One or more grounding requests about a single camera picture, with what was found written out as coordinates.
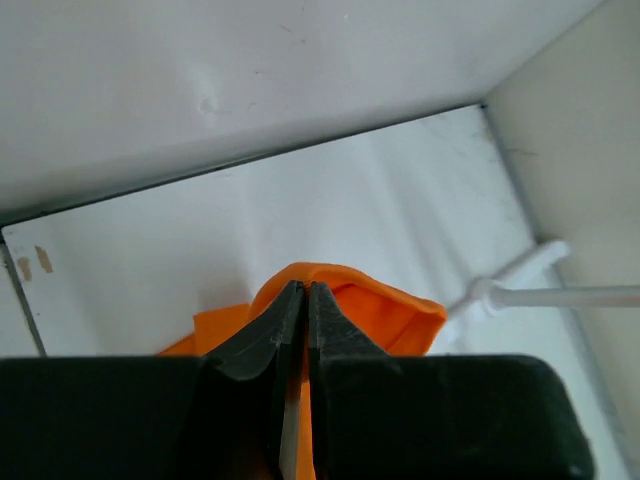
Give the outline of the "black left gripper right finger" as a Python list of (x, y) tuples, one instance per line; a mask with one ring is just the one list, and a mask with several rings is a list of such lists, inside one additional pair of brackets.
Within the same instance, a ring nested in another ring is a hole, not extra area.
[(313, 462), (320, 479), (591, 479), (565, 385), (527, 355), (394, 356), (308, 298)]

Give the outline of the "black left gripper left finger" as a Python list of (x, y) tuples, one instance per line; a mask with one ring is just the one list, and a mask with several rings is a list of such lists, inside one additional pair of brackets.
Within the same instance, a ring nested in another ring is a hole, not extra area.
[(202, 356), (1, 363), (5, 479), (291, 479), (304, 288)]

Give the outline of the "orange trousers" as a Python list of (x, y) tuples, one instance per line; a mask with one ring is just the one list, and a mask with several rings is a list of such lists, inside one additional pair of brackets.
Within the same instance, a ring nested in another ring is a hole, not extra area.
[(350, 267), (294, 263), (250, 303), (199, 313), (163, 354), (187, 376), (164, 479), (413, 479), (414, 377), (443, 306)]

